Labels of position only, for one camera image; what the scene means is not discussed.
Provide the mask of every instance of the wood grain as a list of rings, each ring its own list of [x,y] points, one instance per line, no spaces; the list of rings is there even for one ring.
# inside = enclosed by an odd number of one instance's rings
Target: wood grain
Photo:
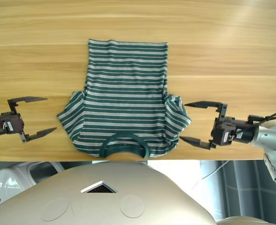
[[[58,127],[27,144],[0,136],[0,161],[94,159],[72,146],[56,118],[83,89],[89,38],[168,42],[169,93],[184,103],[225,102],[227,115],[241,120],[276,111],[276,0],[0,0],[0,113],[7,99],[46,97],[18,107],[25,131]],[[209,139],[215,110],[187,111],[193,122],[182,135]],[[181,141],[158,159],[259,158],[262,150],[251,145],[208,151]]]

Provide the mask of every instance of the robotic arm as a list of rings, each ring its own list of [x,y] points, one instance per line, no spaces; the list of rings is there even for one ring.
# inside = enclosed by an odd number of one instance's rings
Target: robotic arm
[[[43,97],[19,97],[8,100],[8,105],[11,109],[10,112],[4,112],[0,114],[0,135],[4,134],[19,134],[20,139],[23,143],[29,142],[31,140],[41,138],[51,132],[53,132],[56,127],[38,131],[35,135],[26,135],[23,131],[24,122],[21,118],[20,113],[17,112],[16,106],[17,102],[35,102],[46,100]]]
[[[232,141],[251,143],[253,146],[264,149],[264,162],[272,179],[276,183],[276,123],[265,123],[276,120],[276,113],[271,116],[261,117],[249,115],[247,121],[236,120],[226,116],[227,104],[220,102],[200,101],[186,104],[197,108],[217,107],[219,116],[215,118],[212,140],[202,142],[193,137],[180,137],[185,142],[204,149],[216,148],[217,145],[231,145]]]

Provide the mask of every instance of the striped shirt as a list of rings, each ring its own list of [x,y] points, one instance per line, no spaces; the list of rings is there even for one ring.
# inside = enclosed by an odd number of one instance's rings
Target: striped shirt
[[[89,40],[83,91],[58,114],[74,146],[103,157],[170,152],[191,122],[181,98],[167,94],[167,43]]]

